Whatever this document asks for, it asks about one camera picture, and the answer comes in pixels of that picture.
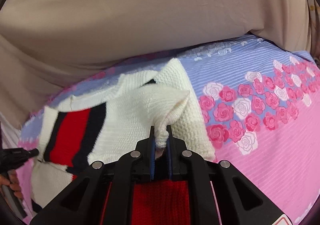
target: beige fabric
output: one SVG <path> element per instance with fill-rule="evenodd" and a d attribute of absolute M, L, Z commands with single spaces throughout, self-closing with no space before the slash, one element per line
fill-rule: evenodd
<path fill-rule="evenodd" d="M 307 0 L 311 26 L 311 55 L 320 65 L 320 7 L 316 0 Z"/>
<path fill-rule="evenodd" d="M 309 49 L 306 0 L 7 0 L 0 111 L 19 127 L 49 94 L 121 58 L 247 31 Z"/>

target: black object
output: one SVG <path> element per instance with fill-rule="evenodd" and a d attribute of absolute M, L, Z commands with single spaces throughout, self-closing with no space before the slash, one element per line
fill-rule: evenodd
<path fill-rule="evenodd" d="M 117 162 L 96 161 L 31 221 L 31 225 L 130 225 L 135 183 L 170 177 L 189 184 L 192 225 L 272 225 L 284 213 L 230 162 L 205 161 L 167 128 L 167 161 L 155 165 L 154 128 Z"/>
<path fill-rule="evenodd" d="M 38 154 L 38 149 L 31 151 L 24 150 L 23 148 L 0 150 L 0 174 L 10 180 L 9 170 L 21 167 L 29 158 L 37 156 Z M 2 190 L 15 215 L 21 220 L 24 219 L 27 214 L 23 209 L 22 202 L 14 195 L 14 191 L 5 185 L 2 185 Z"/>
<path fill-rule="evenodd" d="M 31 199 L 32 209 L 35 213 L 39 213 L 42 210 L 42 207 L 35 203 L 34 200 Z"/>

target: red stripe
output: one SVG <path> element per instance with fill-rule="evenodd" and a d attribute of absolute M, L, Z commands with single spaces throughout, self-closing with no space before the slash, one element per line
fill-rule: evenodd
<path fill-rule="evenodd" d="M 60 125 L 50 161 L 73 167 L 72 159 L 80 150 L 91 109 L 69 112 Z"/>
<path fill-rule="evenodd" d="M 188 182 L 157 182 L 134 186 L 131 225 L 190 225 Z"/>
<path fill-rule="evenodd" d="M 110 193 L 111 185 L 112 185 L 112 182 L 109 184 L 109 188 L 108 188 L 108 191 L 107 191 L 106 200 L 104 201 L 103 210 L 102 210 L 102 212 L 101 212 L 101 217 L 100 217 L 100 223 L 99 223 L 99 225 L 102 225 L 102 224 L 103 224 L 104 214 L 105 214 L 106 208 L 107 208 L 107 202 L 108 202 L 108 198 L 109 198 L 109 193 Z"/>

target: finger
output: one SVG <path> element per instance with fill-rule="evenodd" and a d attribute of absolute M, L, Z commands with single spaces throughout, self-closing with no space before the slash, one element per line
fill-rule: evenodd
<path fill-rule="evenodd" d="M 11 181 L 12 183 L 17 183 L 17 184 L 19 184 L 19 180 L 18 180 L 18 177 L 17 177 L 16 174 L 10 174 L 10 175 L 9 175 L 9 178 L 10 178 L 10 181 Z"/>
<path fill-rule="evenodd" d="M 6 185 L 9 186 L 10 185 L 10 181 L 6 178 L 4 178 L 2 175 L 0 175 L 0 185 Z"/>
<path fill-rule="evenodd" d="M 8 171 L 8 174 L 17 175 L 17 172 L 16 172 L 16 170 L 11 169 L 11 170 Z"/>
<path fill-rule="evenodd" d="M 16 184 L 16 183 L 10 184 L 10 188 L 11 188 L 12 191 L 18 191 L 18 192 L 21 191 L 20 185 L 18 185 L 18 184 Z"/>
<path fill-rule="evenodd" d="M 14 192 L 13 194 L 14 194 L 18 199 L 23 200 L 23 194 L 22 194 L 22 192 Z"/>

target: floral bedsheet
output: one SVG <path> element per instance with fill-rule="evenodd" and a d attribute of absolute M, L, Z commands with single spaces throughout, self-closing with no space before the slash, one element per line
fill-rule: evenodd
<path fill-rule="evenodd" d="M 252 35 L 183 53 L 129 58 L 53 96 L 113 85 L 121 73 L 160 70 L 176 56 L 199 98 L 215 161 L 229 160 L 298 224 L 320 194 L 320 71 L 306 51 L 289 53 Z M 22 129 L 20 146 L 37 146 L 43 111 Z M 32 163 L 18 171 L 29 205 Z"/>

